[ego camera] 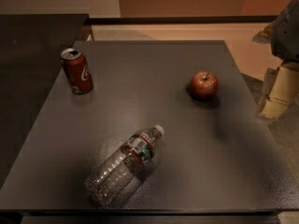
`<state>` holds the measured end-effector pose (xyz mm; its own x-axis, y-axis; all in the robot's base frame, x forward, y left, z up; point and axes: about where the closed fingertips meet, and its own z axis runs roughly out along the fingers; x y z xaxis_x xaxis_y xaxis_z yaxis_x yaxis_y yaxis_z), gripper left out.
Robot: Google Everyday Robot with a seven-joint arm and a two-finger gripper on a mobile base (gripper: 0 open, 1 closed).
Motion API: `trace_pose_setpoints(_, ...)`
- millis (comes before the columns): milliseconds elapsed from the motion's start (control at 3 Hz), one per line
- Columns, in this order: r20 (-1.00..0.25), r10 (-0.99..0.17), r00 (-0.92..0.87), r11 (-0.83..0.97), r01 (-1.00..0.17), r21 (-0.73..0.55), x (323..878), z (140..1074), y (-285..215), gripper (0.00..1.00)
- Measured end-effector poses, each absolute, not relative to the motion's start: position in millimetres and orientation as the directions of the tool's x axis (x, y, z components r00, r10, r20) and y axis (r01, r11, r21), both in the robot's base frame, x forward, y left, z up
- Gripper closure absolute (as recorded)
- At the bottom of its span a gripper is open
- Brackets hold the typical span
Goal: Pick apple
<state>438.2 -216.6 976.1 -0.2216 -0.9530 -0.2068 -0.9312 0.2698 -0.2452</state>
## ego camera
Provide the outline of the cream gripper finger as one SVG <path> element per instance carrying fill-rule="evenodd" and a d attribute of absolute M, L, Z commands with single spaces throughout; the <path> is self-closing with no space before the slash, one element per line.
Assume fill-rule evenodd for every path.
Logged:
<path fill-rule="evenodd" d="M 277 69 L 268 68 L 257 105 L 259 122 L 277 120 L 299 94 L 299 63 L 284 61 Z"/>
<path fill-rule="evenodd" d="M 259 44 L 270 44 L 271 37 L 275 30 L 275 23 L 267 24 L 261 31 L 253 36 L 252 41 Z"/>

